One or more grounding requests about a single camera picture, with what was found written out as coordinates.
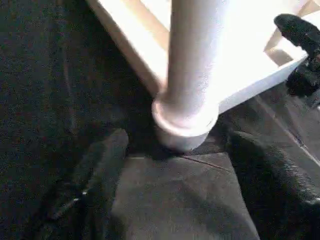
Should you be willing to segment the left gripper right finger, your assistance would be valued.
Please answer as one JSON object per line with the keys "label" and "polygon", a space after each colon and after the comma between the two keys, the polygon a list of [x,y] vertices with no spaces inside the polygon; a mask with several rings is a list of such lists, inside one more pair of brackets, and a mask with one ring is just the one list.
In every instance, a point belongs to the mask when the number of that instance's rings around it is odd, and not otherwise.
{"label": "left gripper right finger", "polygon": [[320,189],[290,155],[239,131],[229,133],[226,150],[260,239],[320,238]]}

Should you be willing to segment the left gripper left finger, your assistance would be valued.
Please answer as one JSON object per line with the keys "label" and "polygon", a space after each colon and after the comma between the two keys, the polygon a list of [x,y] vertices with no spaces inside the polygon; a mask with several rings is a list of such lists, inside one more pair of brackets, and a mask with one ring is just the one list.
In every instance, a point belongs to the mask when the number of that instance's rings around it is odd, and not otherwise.
{"label": "left gripper left finger", "polygon": [[89,145],[78,164],[42,199],[44,240],[107,240],[129,138],[113,128]]}

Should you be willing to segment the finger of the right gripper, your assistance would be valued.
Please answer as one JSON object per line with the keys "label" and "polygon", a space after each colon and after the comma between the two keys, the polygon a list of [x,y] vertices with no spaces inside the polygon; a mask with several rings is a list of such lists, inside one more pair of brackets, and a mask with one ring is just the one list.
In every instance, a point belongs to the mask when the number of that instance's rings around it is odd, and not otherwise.
{"label": "finger of the right gripper", "polygon": [[279,14],[273,21],[281,35],[296,47],[320,48],[320,30],[312,23],[287,13]]}
{"label": "finger of the right gripper", "polygon": [[305,59],[288,76],[286,87],[291,96],[311,96],[320,88],[320,59],[318,57]]}

